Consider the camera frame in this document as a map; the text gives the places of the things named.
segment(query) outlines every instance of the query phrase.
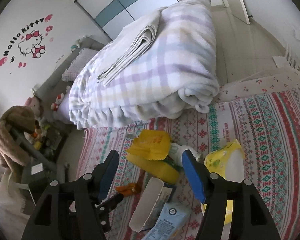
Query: cardboard box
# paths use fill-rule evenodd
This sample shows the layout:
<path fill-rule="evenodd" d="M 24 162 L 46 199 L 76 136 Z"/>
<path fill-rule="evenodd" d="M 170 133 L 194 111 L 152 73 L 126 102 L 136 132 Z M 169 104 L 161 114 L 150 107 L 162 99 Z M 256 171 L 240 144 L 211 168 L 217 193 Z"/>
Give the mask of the cardboard box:
<path fill-rule="evenodd" d="M 176 186 L 165 183 L 161 179 L 151 178 L 130 220 L 131 229 L 141 232 L 152 228 L 164 204 L 172 198 L 175 189 Z"/>

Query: folded blanket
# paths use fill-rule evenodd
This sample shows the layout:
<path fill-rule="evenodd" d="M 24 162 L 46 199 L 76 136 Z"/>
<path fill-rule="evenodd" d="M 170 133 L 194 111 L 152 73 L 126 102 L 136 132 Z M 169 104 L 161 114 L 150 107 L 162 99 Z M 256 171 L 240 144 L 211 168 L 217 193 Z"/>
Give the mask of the folded blanket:
<path fill-rule="evenodd" d="M 111 46 L 101 52 L 95 65 L 99 65 L 98 79 L 106 86 L 126 66 L 149 49 L 157 34 L 162 7 L 125 26 Z"/>
<path fill-rule="evenodd" d="M 33 133 L 34 112 L 29 106 L 13 106 L 0 118 L 0 164 L 9 167 L 16 182 L 21 180 L 20 166 L 30 161 L 29 154 L 14 141 L 9 131 L 15 127 L 22 132 Z"/>
<path fill-rule="evenodd" d="M 99 58 L 112 44 L 106 45 L 74 81 L 71 121 L 78 129 L 122 127 L 161 116 L 175 119 L 188 108 L 207 113 L 219 91 L 210 9 L 210 0 L 183 0 L 163 10 L 152 46 L 103 86 Z"/>

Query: small figurine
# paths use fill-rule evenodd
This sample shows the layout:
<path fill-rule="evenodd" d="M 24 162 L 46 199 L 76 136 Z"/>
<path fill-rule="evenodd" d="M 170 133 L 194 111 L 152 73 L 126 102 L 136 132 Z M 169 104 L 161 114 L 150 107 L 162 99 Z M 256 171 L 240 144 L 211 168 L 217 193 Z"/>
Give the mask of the small figurine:
<path fill-rule="evenodd" d="M 59 94 L 56 98 L 56 101 L 54 103 L 52 103 L 51 110 L 58 111 L 58 108 L 64 98 L 65 98 L 65 95 L 63 93 Z"/>
<path fill-rule="evenodd" d="M 141 187 L 137 183 L 129 183 L 127 186 L 116 187 L 115 190 L 124 197 L 132 196 L 141 193 Z"/>

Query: orange toy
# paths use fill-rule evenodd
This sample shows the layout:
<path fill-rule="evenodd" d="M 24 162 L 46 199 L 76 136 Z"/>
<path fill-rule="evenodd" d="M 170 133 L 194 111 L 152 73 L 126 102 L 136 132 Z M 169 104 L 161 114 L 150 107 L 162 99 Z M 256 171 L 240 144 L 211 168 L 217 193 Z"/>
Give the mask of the orange toy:
<path fill-rule="evenodd" d="M 127 186 L 119 186 L 116 191 L 123 194 L 124 197 L 141 193 L 141 187 L 137 183 L 129 183 Z"/>

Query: yellow snack package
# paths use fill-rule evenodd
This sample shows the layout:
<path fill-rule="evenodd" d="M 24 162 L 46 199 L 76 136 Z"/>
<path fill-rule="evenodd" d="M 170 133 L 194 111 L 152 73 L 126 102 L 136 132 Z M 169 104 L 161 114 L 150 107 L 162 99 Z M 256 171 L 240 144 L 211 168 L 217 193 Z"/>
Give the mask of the yellow snack package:
<path fill-rule="evenodd" d="M 167 157 L 170 147 L 170 136 L 167 132 L 142 130 L 127 152 L 146 160 L 163 160 Z"/>
<path fill-rule="evenodd" d="M 208 154 L 204 160 L 204 164 L 210 172 L 218 173 L 226 180 L 242 182 L 244 180 L 243 166 L 244 152 L 238 140 L 229 142 L 226 147 L 221 150 Z M 201 205 L 204 213 L 206 205 Z M 225 223 L 228 224 L 232 220 L 233 200 L 227 201 Z"/>

